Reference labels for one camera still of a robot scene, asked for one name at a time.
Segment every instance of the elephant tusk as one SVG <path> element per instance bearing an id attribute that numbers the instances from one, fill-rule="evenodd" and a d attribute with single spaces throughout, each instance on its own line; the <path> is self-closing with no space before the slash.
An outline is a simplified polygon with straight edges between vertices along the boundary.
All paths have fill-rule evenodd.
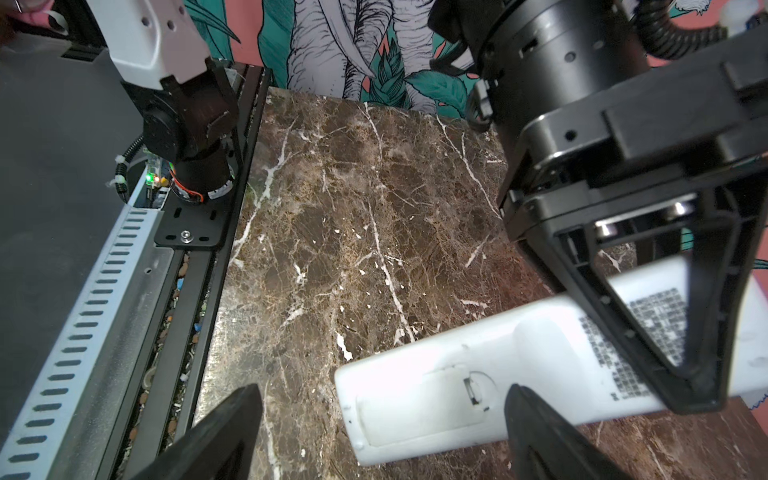
<path id="1" fill-rule="evenodd" d="M 320 8 L 323 10 L 323 16 L 326 18 L 326 22 L 328 22 L 331 35 L 333 35 L 333 39 L 336 40 L 336 44 L 341 48 L 347 59 L 362 73 L 371 78 L 376 78 L 371 68 L 362 58 L 360 50 L 355 45 L 352 32 L 349 30 L 349 25 L 346 22 L 346 17 L 342 12 L 339 0 L 319 0 L 319 3 Z"/>

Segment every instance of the orange wire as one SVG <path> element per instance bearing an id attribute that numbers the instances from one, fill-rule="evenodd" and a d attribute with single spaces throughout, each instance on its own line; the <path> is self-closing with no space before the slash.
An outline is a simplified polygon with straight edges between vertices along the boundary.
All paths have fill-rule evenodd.
<path id="1" fill-rule="evenodd" d="M 171 176 L 174 178 L 174 180 L 176 181 L 176 185 L 177 185 L 177 186 L 178 186 L 178 187 L 179 187 L 181 190 L 184 190 L 184 191 L 185 191 L 185 192 L 187 192 L 189 195 L 197 195 L 198 197 L 200 197 L 200 202 L 201 202 L 201 203 L 205 202 L 205 197 L 203 197 L 203 194 L 201 194 L 200 192 L 196 192 L 196 191 L 194 191 L 194 190 L 189 190 L 188 188 L 186 188 L 184 185 L 182 185 L 182 184 L 181 184 L 181 182 L 179 181 L 179 179 L 177 179 L 177 178 L 176 178 L 176 172 L 174 172 L 173 170 L 171 170 L 171 171 L 170 171 L 170 175 L 171 175 Z"/>

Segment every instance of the elephant drawing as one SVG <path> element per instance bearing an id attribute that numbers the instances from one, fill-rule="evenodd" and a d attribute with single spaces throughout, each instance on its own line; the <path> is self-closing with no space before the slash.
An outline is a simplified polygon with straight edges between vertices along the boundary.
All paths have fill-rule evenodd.
<path id="1" fill-rule="evenodd" d="M 434 0 L 296 0 L 287 87 L 360 99 L 362 80 L 374 78 L 371 61 L 392 23 L 405 75 L 429 70 Z M 410 84 L 412 108 L 434 114 L 435 101 Z"/>

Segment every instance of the marble table surface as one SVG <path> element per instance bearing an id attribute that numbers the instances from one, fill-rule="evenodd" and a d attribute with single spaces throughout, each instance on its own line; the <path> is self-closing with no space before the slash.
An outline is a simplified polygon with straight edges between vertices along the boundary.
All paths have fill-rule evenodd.
<path id="1" fill-rule="evenodd" d="M 349 357 L 551 295 L 493 207 L 505 172 L 463 121 L 270 90 L 197 407 L 259 385 L 251 478 L 512 478 L 505 442 L 358 466 L 333 384 Z M 638 479 L 768 478 L 738 399 L 580 428 Z"/>

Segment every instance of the gray floor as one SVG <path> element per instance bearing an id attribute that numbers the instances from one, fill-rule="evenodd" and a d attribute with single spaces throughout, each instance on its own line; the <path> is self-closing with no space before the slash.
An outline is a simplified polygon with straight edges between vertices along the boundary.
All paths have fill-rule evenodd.
<path id="1" fill-rule="evenodd" d="M 0 445 L 121 209 L 114 156 L 141 116 L 108 53 L 21 36 L 0 48 Z"/>

